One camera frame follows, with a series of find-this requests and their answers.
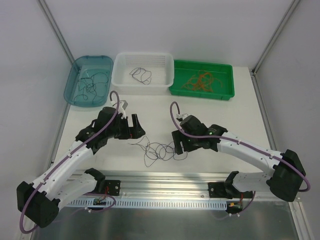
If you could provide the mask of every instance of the black wire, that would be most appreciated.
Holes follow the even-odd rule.
[[[141,74],[140,80],[139,80],[139,79],[136,78],[135,76],[136,76],[136,75],[139,75],[141,72],[143,72],[143,73]],[[149,76],[147,79],[143,80],[143,75],[144,75],[145,73],[150,73],[150,76]],[[151,73],[151,71],[145,70],[143,67],[136,67],[136,68],[133,69],[129,74],[133,77],[134,80],[138,81],[139,83],[142,83],[142,84],[144,84],[144,85],[149,85],[149,84],[151,83],[151,80],[152,80],[152,79],[151,79],[151,75],[152,75],[152,73]]]
[[[146,146],[140,144],[144,139],[147,139]],[[159,142],[150,142],[149,138],[147,136],[143,136],[143,138],[138,141],[137,143],[129,143],[130,145],[137,145],[144,151],[144,165],[149,168],[151,167],[158,159],[161,159],[162,161],[169,161],[170,159],[174,159],[176,161],[185,160],[188,157],[188,153],[185,152],[185,157],[183,158],[176,158],[175,148],[170,146],[173,143],[170,142],[169,144],[159,143]],[[146,157],[150,160],[153,160],[153,162],[150,165],[147,165]]]
[[[95,76],[96,76],[97,74],[103,74],[103,75],[105,75],[105,77],[106,77],[106,79],[107,79],[106,82],[96,82],[96,83],[94,83],[94,81],[95,81]],[[103,98],[104,95],[99,96],[99,95],[97,94],[97,91],[96,91],[96,89],[97,89],[97,84],[105,84],[105,85],[106,85],[108,82],[109,82],[109,77],[108,77],[108,75],[107,75],[107,72],[106,72],[106,73],[104,73],[104,72],[97,72],[97,73],[93,74],[91,77],[82,77],[82,78],[80,78],[80,79],[78,80],[78,82],[77,82],[77,86],[78,86],[78,91],[79,91],[79,92],[82,91],[82,93],[76,95],[76,96],[73,98],[73,101],[76,101],[76,98],[79,98],[79,97],[82,97],[83,100],[87,101],[87,100],[89,99],[89,97],[88,97],[87,94],[92,94],[92,95],[94,95],[94,97],[93,97],[93,99],[92,99],[92,102],[94,102],[94,100],[95,100],[96,97],[98,97],[98,98]]]

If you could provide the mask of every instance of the white table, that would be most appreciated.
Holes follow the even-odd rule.
[[[169,106],[177,101],[182,113],[196,116],[204,124],[218,124],[252,143],[269,148],[269,142],[259,109],[255,90],[247,67],[233,67],[235,96],[229,101],[173,96],[120,95],[127,100],[126,113],[137,113],[142,128],[151,142],[168,144],[172,123]],[[96,119],[102,107],[80,108],[71,106],[62,133],[56,158],[60,158],[75,140],[78,132]],[[144,152],[139,146],[129,145],[137,140],[110,139],[95,158],[84,162],[79,170],[95,168],[101,171],[134,171],[151,173],[230,173],[231,171],[258,172],[259,170],[233,156],[198,149],[182,161],[157,160],[151,167],[144,164]]]

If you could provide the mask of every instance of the translucent blue tray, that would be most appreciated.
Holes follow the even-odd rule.
[[[106,103],[113,61],[108,56],[82,56],[72,64],[64,99],[78,107],[99,107]]]

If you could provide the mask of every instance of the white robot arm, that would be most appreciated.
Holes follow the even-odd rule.
[[[105,146],[108,139],[120,140],[138,139],[146,134],[140,126],[138,116],[132,114],[133,126],[129,126],[125,109],[126,101],[118,101],[119,107],[104,107],[98,118],[75,137],[68,151],[41,176],[32,183],[23,181],[17,187],[17,205],[21,211],[20,228],[25,231],[21,219],[26,215],[40,228],[48,226],[58,215],[59,211],[71,201],[89,192],[104,194],[106,189],[105,176],[91,168],[84,174],[67,183],[69,177],[78,166],[94,156]]]
[[[175,121],[172,107],[177,105],[178,114]],[[285,153],[274,151],[245,141],[229,132],[224,127],[213,124],[206,127],[195,116],[180,114],[179,106],[173,102],[170,114],[178,130],[172,132],[174,150],[179,155],[199,148],[211,149],[239,158],[261,170],[261,172],[245,173],[233,171],[224,184],[215,187],[214,192],[223,198],[232,199],[239,193],[247,191],[271,191],[278,198],[292,202],[298,192],[310,189],[306,172],[298,155],[291,150]],[[307,188],[300,190],[305,181]]]

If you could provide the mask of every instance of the white plastic basket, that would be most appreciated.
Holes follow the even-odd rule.
[[[136,80],[130,74],[136,68],[143,68],[151,73],[142,75],[141,72],[134,76],[138,79]],[[174,71],[174,59],[169,53],[123,52],[115,58],[111,83],[119,94],[162,95],[174,83]]]

